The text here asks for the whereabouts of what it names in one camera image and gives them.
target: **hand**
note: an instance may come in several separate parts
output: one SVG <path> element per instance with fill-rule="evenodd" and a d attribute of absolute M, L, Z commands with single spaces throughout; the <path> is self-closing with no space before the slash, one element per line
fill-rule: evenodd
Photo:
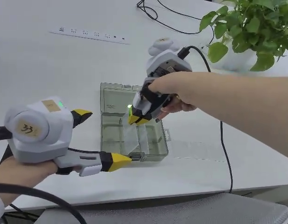
<path fill-rule="evenodd" d="M 187 100 L 187 90 L 183 88 L 181 84 L 186 78 L 183 76 L 183 74 L 183 72 L 174 72 L 156 79 L 152 84 L 149 85 L 149 89 L 153 92 L 160 92 L 163 94 L 176 94 L 172 102 L 168 106 L 162 108 L 162 113 L 158 116 L 159 120 L 166 117 L 169 113 L 175 113 L 179 111 L 188 112 L 196 109 L 194 105 L 184 102 Z"/>
<path fill-rule="evenodd" d="M 46 177 L 56 172 L 57 165 L 53 161 L 23 164 L 11 156 L 0 164 L 0 183 L 17 184 L 33 188 Z M 17 197 L 18 195 L 14 194 L 0 194 L 5 206 L 8 206 Z"/>

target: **white pot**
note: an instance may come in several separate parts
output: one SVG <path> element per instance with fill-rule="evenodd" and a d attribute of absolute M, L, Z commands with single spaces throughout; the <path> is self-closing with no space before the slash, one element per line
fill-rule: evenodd
<path fill-rule="evenodd" d="M 228 71 L 248 71 L 254 65 L 256 52 L 251 49 L 243 53 L 235 53 L 229 45 L 228 53 L 218 62 L 213 63 L 213 68 Z"/>

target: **gray chair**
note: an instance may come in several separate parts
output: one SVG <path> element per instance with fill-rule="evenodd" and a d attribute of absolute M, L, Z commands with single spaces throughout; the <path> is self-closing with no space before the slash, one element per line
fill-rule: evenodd
<path fill-rule="evenodd" d="M 136 209 L 79 210 L 88 224 L 287 224 L 288 208 L 233 194 Z M 44 211 L 36 224 L 77 224 L 67 211 Z"/>

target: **desk surface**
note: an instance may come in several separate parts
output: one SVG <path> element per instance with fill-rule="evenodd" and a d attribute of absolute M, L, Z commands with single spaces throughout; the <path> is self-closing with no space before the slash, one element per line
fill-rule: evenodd
<path fill-rule="evenodd" d="M 149 2 L 158 6 L 161 21 L 188 32 L 198 30 L 198 21 L 168 12 L 155 0 Z M 206 1 L 182 2 L 163 1 L 175 10 L 197 17 L 219 7 Z M 166 29 L 135 5 L 133 0 L 0 0 L 0 125 L 10 106 L 58 95 L 68 108 L 84 108 L 94 113 L 74 130 L 71 146 L 99 150 L 101 82 L 141 85 L 149 59 L 147 49 L 159 37 L 176 38 L 184 45 L 211 39 L 210 29 L 199 35 L 182 35 Z M 56 26 L 122 33 L 131 44 L 50 34 L 48 31 Z M 194 71 L 206 71 L 195 53 L 189 60 Z M 281 60 L 265 74 L 288 74 L 288 60 Z M 228 190 L 227 164 L 216 161 L 224 159 L 219 121 L 198 110 L 172 114 L 163 124 L 169 129 L 172 141 L 169 156 L 162 162 L 142 163 L 83 178 L 76 173 L 52 175 L 37 188 L 74 205 Z M 288 158 L 228 125 L 224 135 L 234 190 L 288 184 Z M 0 158 L 6 144 L 0 142 Z M 53 204 L 20 196 L 15 205 L 37 209 Z"/>

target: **plastic container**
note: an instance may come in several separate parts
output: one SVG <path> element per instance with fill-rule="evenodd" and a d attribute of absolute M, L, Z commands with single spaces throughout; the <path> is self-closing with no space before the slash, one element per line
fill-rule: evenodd
<path fill-rule="evenodd" d="M 100 84 L 101 151 L 123 154 L 133 161 L 161 161 L 169 153 L 162 122 L 151 120 L 145 125 L 130 126 L 124 121 L 140 89 L 140 86 Z"/>

